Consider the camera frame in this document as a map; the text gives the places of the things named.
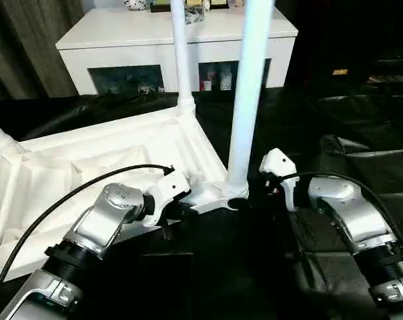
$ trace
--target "glass cabinet door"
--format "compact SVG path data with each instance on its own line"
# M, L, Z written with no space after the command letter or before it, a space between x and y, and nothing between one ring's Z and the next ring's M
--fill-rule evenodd
M266 59L262 87L267 84L271 59ZM200 91L236 90L239 61L199 63Z
M164 92L160 65L89 68L99 94L150 94Z

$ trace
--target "wall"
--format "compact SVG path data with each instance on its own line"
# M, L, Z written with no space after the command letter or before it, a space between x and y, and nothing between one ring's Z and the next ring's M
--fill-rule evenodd
M85 13L94 8L124 7L123 0L81 0L81 2Z

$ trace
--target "figurine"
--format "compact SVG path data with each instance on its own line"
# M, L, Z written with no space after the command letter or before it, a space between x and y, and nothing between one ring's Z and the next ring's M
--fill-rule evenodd
M124 0L123 4L129 10L146 10L148 9L148 0Z

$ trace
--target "gray curtain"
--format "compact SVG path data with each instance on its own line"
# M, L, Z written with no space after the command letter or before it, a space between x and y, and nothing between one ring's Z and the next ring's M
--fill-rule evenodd
M55 43L82 17L80 0L0 0L0 99L76 95Z

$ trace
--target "label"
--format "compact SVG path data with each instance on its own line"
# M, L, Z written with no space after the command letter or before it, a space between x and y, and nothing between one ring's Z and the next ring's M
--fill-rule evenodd
M337 70L334 70L334 72L332 74L333 75L346 75L346 74L348 74L348 69L337 69Z

